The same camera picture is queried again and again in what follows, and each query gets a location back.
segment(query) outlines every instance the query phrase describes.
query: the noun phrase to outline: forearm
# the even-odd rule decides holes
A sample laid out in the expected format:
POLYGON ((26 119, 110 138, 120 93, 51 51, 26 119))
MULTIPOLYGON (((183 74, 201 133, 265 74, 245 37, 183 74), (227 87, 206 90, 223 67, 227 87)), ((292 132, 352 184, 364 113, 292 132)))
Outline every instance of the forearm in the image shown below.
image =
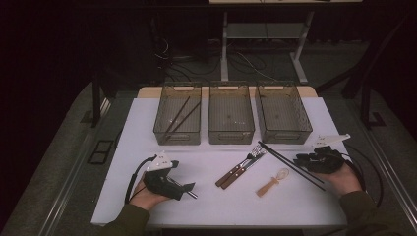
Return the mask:
POLYGON ((149 212, 133 205, 124 205, 114 221, 106 224, 99 236, 143 236, 149 212))
POLYGON ((363 191, 342 196, 340 205, 348 222, 347 236, 401 235, 395 220, 377 209, 371 197, 363 191))

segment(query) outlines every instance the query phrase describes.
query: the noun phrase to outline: floor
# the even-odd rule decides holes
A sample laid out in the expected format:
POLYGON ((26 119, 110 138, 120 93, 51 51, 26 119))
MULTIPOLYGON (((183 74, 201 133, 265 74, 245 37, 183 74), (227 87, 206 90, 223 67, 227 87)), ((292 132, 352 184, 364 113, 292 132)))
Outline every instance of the floor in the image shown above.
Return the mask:
MULTIPOLYGON (((205 62, 194 60, 187 52, 175 52, 173 64, 166 70, 166 81, 219 80, 218 41, 210 42, 212 51, 205 62)), ((229 80, 258 79, 293 80, 297 77, 288 53, 295 44, 291 41, 234 41, 228 46, 229 80)), ((301 56, 301 64, 308 85, 315 88, 353 66, 367 48, 363 42, 308 43, 301 56)), ((363 169, 368 191, 375 200, 381 197, 376 166, 382 176, 384 197, 380 206, 393 215, 404 235, 417 235, 415 222, 417 199, 417 146, 400 121, 387 108, 384 100, 372 93, 371 111, 378 112, 386 126, 372 131, 358 119, 359 97, 343 99, 340 95, 344 82, 320 93, 340 134, 349 134, 346 146, 352 158, 363 169)), ((8 224, 1 233, 8 235, 96 235, 99 226, 91 225, 94 212, 111 157, 117 148, 136 91, 119 91, 115 98, 103 99, 102 118, 91 127, 91 86, 87 86, 74 101, 65 121, 41 161, 28 188, 19 201, 8 224), (101 165, 88 164, 99 141, 110 141, 107 160, 101 165)), ((312 228, 293 231, 263 231, 264 235, 343 235, 343 231, 328 234, 331 228, 312 228)), ((181 232, 182 235, 202 235, 203 231, 181 232)), ((150 231, 148 235, 177 235, 178 231, 150 231)), ((251 235, 249 231, 219 231, 221 235, 251 235)))

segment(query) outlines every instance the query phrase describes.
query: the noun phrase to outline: desk in background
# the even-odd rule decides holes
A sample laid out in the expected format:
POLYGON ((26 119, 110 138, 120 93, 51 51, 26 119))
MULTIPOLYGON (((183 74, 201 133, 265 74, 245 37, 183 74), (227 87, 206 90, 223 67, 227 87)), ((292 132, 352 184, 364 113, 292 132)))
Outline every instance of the desk in background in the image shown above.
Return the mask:
MULTIPOLYGON (((312 152, 311 145, 319 135, 338 134, 323 100, 316 97, 311 88, 299 90, 313 133, 304 145, 269 145, 290 159, 296 153, 312 152)), ((149 227, 301 228, 346 223, 338 199, 330 189, 324 192, 291 170, 285 180, 259 198, 255 192, 278 169, 286 167, 269 153, 226 190, 214 185, 218 178, 245 158, 261 138, 253 98, 257 131, 250 145, 209 144, 209 90, 204 88, 201 144, 170 147, 159 146, 152 132, 160 91, 161 88, 142 88, 139 98, 134 100, 91 223, 103 225, 118 215, 132 173, 145 158, 163 150, 171 159, 180 161, 169 176, 183 184, 196 182, 193 192, 199 197, 195 200, 184 195, 179 202, 173 200, 158 205, 151 212, 149 227)), ((346 152, 343 144, 332 147, 346 152)))

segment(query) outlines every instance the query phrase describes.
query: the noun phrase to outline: hand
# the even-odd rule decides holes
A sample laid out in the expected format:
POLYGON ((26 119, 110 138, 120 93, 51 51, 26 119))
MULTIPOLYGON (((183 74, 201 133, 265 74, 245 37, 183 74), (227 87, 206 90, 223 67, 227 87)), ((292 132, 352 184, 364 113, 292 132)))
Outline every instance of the hand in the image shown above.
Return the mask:
POLYGON ((154 194, 153 192, 149 191, 145 186, 143 179, 144 176, 142 176, 141 181, 136 186, 134 191, 134 197, 131 198, 129 204, 150 211, 157 204, 169 200, 169 198, 165 196, 154 194))
POLYGON ((353 172, 353 170, 346 163, 344 163, 341 168, 334 173, 315 173, 315 175, 331 182, 340 196, 355 191, 362 191, 361 184, 359 183, 355 172, 353 172))

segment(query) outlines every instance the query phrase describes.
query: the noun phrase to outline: gray translucent basket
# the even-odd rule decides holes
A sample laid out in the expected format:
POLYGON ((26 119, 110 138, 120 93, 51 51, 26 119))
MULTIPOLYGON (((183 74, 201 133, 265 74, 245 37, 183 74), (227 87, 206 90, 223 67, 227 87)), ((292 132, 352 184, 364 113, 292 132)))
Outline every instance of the gray translucent basket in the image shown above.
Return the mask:
POLYGON ((165 83, 153 126, 157 142, 161 146, 199 145, 201 103, 201 83, 165 83))
POLYGON ((255 124, 246 82, 211 82, 208 140, 212 145, 249 145, 255 124))
POLYGON ((293 82, 258 82, 256 102, 264 143, 303 145, 313 132, 293 82))

